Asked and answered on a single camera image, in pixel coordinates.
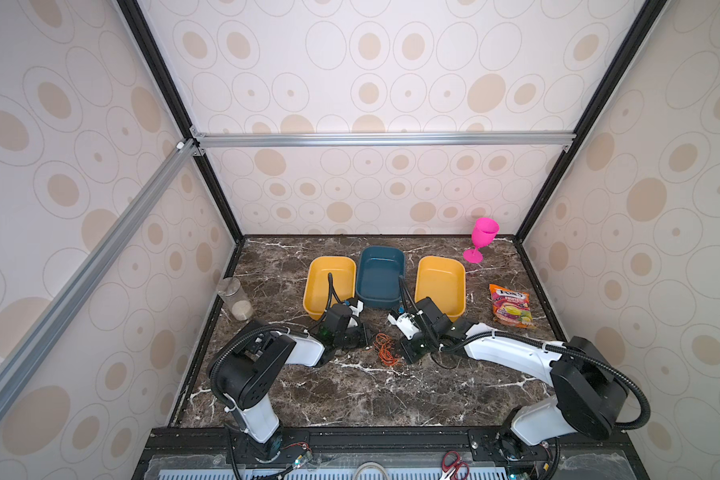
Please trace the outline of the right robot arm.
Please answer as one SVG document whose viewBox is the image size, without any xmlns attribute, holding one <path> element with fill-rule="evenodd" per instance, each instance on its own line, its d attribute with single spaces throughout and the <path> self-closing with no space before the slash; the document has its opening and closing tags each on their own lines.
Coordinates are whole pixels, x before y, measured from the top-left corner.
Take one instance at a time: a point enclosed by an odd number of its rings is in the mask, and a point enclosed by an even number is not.
<svg viewBox="0 0 720 480">
<path fill-rule="evenodd" d="M 414 300 L 403 278 L 398 284 L 402 311 L 392 322 L 403 334 L 398 350 L 407 363 L 440 352 L 502 365 L 553 388 L 553 395 L 515 407 L 505 418 L 492 442 L 503 459 L 519 461 L 543 442 L 574 433 L 603 441 L 648 424 L 646 394 L 589 340 L 542 341 L 485 323 L 451 321 L 431 298 Z"/>
</svg>

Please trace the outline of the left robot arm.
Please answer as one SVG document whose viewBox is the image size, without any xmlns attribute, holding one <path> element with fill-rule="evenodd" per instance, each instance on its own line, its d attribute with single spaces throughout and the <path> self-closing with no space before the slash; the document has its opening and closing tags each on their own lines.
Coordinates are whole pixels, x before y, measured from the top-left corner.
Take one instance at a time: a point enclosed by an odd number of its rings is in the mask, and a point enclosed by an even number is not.
<svg viewBox="0 0 720 480">
<path fill-rule="evenodd" d="M 364 303 L 339 298 L 333 275 L 327 275 L 328 300 L 317 323 L 304 330 L 249 321 L 209 363 L 212 394 L 237 423 L 260 460 L 279 455 L 283 430 L 269 391 L 286 365 L 320 368 L 338 351 L 371 345 L 372 330 L 359 316 Z"/>
</svg>

